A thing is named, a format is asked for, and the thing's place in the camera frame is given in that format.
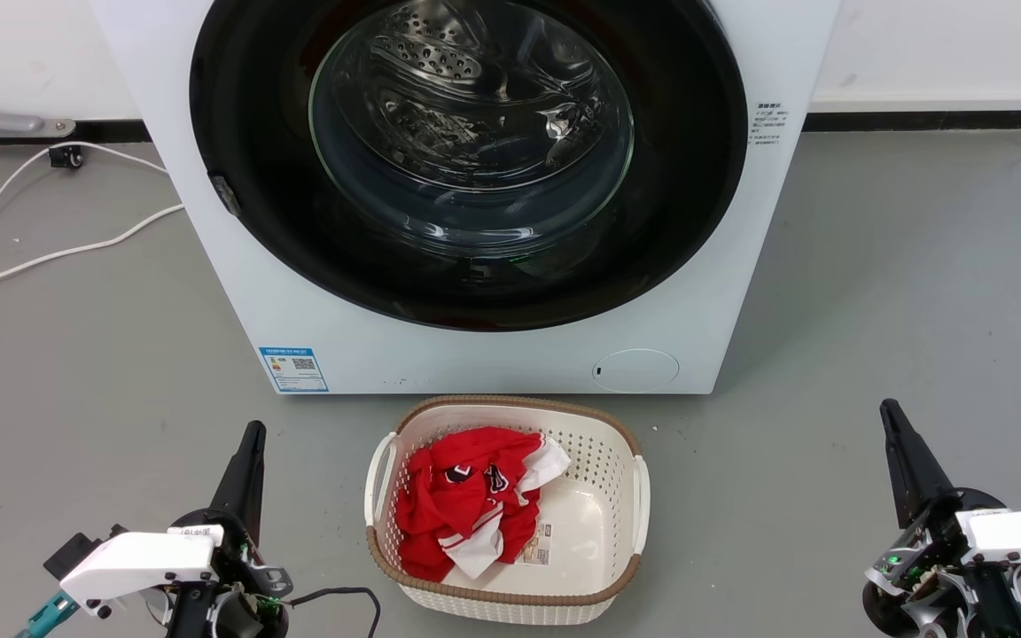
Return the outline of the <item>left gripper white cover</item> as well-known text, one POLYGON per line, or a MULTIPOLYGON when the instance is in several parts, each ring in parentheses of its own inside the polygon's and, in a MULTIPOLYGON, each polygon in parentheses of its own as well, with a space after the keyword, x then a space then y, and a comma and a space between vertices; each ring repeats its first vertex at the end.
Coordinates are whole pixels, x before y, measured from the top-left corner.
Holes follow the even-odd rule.
POLYGON ((245 427, 210 509, 179 518, 165 532, 129 532, 68 542, 59 589, 82 612, 108 617, 121 598, 157 591, 168 637, 284 637, 288 571, 260 557, 268 428, 245 427))

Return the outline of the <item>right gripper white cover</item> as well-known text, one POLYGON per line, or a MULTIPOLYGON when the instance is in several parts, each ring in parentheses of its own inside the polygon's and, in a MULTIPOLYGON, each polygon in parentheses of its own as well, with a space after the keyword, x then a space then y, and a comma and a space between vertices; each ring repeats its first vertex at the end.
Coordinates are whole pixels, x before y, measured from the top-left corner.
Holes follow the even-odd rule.
POLYGON ((1021 511, 956 490, 895 399, 880 403, 900 538, 862 607, 890 637, 1021 637, 1021 511))

